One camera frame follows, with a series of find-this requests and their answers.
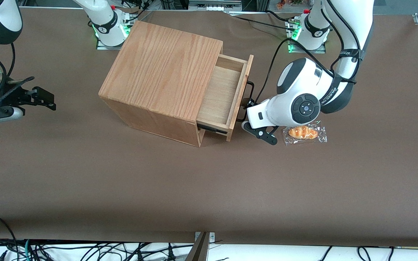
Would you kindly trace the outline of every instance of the open drawer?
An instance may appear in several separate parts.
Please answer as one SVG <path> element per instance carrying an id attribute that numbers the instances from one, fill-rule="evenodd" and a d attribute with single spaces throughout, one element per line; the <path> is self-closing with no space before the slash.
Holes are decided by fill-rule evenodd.
<path id="1" fill-rule="evenodd" d="M 253 57 L 245 61 L 219 54 L 196 118 L 199 128 L 230 141 Z"/>

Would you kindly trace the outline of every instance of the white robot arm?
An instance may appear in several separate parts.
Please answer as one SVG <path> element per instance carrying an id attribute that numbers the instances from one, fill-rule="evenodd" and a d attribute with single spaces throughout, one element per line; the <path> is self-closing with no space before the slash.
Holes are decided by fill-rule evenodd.
<path id="1" fill-rule="evenodd" d="M 288 64 L 277 82 L 277 95 L 247 108 L 249 121 L 243 122 L 243 129 L 271 144 L 276 139 L 266 127 L 305 125 L 320 111 L 332 113 L 348 104 L 373 28 L 373 0 L 315 1 L 311 12 L 299 19 L 297 41 L 306 49 L 319 48 L 332 26 L 342 50 L 332 71 L 308 58 Z"/>
<path id="2" fill-rule="evenodd" d="M 73 0 L 80 5 L 93 23 L 99 40 L 106 46 L 121 45 L 127 38 L 129 13 L 115 9 L 106 0 Z"/>
<path id="3" fill-rule="evenodd" d="M 129 13 L 115 10 L 107 0 L 74 0 L 88 14 L 99 40 L 106 46 L 121 45 L 127 38 L 131 18 Z M 13 43 L 22 32 L 22 16 L 16 0 L 0 0 L 0 45 Z M 13 81 L 10 70 L 0 64 L 0 122 L 20 119 L 25 115 L 22 105 L 42 105 L 56 109 L 54 95 L 35 87 L 27 91 L 21 85 L 25 81 Z"/>

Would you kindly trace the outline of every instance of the brown table surface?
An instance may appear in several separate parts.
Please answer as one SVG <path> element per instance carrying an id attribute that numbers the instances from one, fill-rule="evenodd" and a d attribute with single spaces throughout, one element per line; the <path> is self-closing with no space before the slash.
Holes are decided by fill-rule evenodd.
<path id="1" fill-rule="evenodd" d="M 271 146 L 239 125 L 201 148 L 127 127 L 98 97 L 117 51 L 95 50 L 82 10 L 23 9 L 14 78 L 55 94 L 0 124 L 0 217 L 18 238 L 225 243 L 418 245 L 418 25 L 374 17 L 350 104 L 321 115 L 328 143 Z M 265 14 L 248 17 L 281 25 Z M 254 55 L 260 90 L 284 31 L 220 12 L 154 12 L 146 21 Z M 332 33 L 326 65 L 340 50 Z M 286 46 L 262 95 L 304 54 Z M 0 58 L 10 64 L 10 47 Z M 0 226 L 0 237 L 9 236 Z"/>

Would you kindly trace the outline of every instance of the croissant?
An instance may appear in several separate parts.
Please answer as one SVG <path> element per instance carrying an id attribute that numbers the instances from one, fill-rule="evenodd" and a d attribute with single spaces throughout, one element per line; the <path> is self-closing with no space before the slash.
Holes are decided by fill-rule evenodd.
<path id="1" fill-rule="evenodd" d="M 299 126 L 292 128 L 288 131 L 288 134 L 293 138 L 298 139 L 315 139 L 319 135 L 318 132 L 307 126 Z"/>

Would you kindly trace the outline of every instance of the wooden cabinet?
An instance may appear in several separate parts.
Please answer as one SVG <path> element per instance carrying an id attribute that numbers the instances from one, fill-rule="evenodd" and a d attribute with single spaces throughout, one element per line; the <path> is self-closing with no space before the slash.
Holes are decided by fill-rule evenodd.
<path id="1" fill-rule="evenodd" d="M 216 39 L 137 21 L 99 96 L 135 129 L 194 146 L 205 129 L 230 141 L 252 59 L 222 55 Z"/>

